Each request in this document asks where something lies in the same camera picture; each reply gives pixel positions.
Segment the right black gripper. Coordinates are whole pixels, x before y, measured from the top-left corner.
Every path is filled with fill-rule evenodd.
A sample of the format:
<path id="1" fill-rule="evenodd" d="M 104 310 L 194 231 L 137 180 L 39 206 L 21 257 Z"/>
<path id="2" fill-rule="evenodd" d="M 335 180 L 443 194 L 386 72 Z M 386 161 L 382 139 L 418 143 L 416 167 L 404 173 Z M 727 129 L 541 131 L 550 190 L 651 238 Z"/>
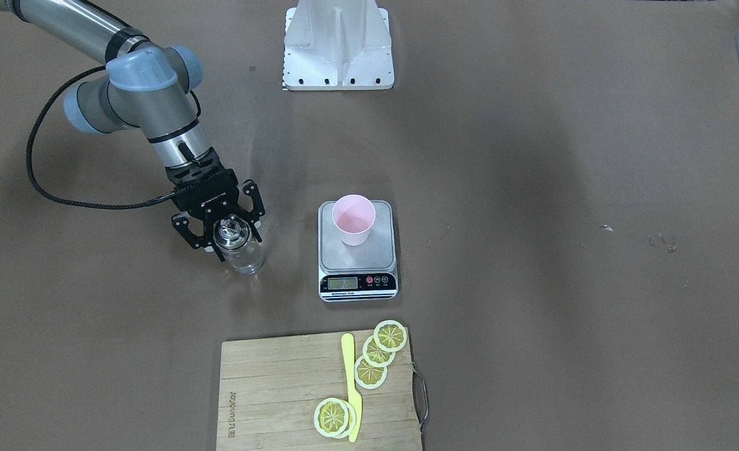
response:
<path id="1" fill-rule="evenodd" d="M 175 185 L 172 203 L 180 211 L 171 217 L 172 227 L 193 249 L 215 252 L 212 223 L 229 214 L 241 213 L 239 190 L 251 200 L 251 208 L 243 208 L 243 219 L 257 242 L 263 242 L 258 229 L 266 209 L 257 183 L 245 180 L 238 186 L 237 176 L 232 169 L 225 168 L 217 151 L 209 150 L 185 165 L 168 167 L 165 172 Z M 201 234 L 191 231 L 192 218 L 201 223 Z"/>

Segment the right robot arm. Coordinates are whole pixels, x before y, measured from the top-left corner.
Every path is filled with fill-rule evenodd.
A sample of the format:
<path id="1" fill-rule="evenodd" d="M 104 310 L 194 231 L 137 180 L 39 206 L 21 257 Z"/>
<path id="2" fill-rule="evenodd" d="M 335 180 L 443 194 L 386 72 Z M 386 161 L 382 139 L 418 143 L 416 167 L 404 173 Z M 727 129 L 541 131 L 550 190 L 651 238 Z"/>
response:
<path id="1" fill-rule="evenodd" d="M 226 168 L 201 126 L 195 89 L 203 70 L 185 46 L 159 46 L 137 28 L 89 1 L 0 1 L 13 14 L 97 61 L 66 81 L 46 101 L 26 142 L 26 174 L 51 202 L 87 209 L 126 210 L 172 202 L 172 227 L 193 249 L 220 261 L 261 242 L 266 214 L 254 180 L 240 182 Z M 40 125 L 63 98 L 66 119 L 81 132 L 108 135 L 138 129 L 156 152 L 174 188 L 134 204 L 77 202 L 45 191 L 36 179 L 32 150 Z"/>

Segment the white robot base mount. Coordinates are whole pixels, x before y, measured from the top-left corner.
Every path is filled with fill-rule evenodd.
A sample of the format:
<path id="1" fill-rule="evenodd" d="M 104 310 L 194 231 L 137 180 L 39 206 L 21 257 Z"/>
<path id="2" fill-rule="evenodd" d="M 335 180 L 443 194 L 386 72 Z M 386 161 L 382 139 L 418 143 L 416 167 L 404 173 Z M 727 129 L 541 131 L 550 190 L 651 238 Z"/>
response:
<path id="1" fill-rule="evenodd" d="M 389 12 L 375 1 L 300 1 L 284 18 L 287 91 L 389 90 L 395 85 Z"/>

